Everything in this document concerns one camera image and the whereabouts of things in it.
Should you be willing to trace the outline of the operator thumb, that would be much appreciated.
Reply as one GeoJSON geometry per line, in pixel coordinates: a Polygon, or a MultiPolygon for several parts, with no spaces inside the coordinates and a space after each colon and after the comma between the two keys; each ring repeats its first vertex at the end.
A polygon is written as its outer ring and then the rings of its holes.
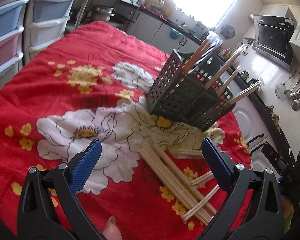
{"type": "Polygon", "coordinates": [[[122,240],[121,232],[116,226],[116,218],[111,216],[106,222],[102,234],[107,240],[122,240]]]}

